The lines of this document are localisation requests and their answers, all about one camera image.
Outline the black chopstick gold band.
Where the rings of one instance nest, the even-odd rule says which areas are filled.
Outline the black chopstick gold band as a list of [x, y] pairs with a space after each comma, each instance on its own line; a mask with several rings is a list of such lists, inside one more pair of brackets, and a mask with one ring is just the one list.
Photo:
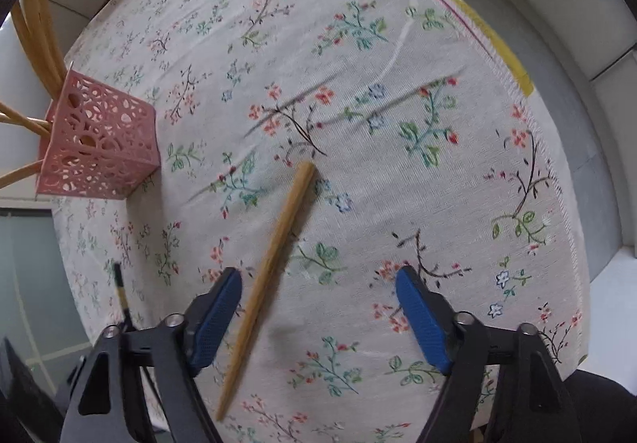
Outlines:
[[129, 302], [125, 292], [121, 264], [119, 262], [113, 263], [113, 278], [115, 283], [115, 289], [117, 290], [119, 304], [123, 315], [123, 326], [125, 330], [133, 329], [133, 321], [131, 312], [129, 311]]

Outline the pink perforated utensil holder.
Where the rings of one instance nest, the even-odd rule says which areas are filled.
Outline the pink perforated utensil holder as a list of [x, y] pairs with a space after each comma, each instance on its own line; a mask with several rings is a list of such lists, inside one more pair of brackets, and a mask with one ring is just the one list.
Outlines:
[[124, 199], [160, 167], [154, 107], [99, 80], [70, 69], [47, 119], [39, 195]]

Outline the floral tablecloth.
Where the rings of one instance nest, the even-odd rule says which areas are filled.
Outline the floral tablecloth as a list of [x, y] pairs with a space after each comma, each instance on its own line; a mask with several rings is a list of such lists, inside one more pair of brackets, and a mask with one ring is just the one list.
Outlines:
[[113, 0], [69, 49], [151, 103], [160, 170], [129, 199], [57, 201], [90, 338], [153, 326], [223, 268], [253, 286], [303, 160], [307, 212], [264, 314], [227, 442], [411, 442], [443, 378], [394, 278], [482, 323], [537, 326], [559, 373], [587, 351], [588, 277], [555, 126], [460, 0]]

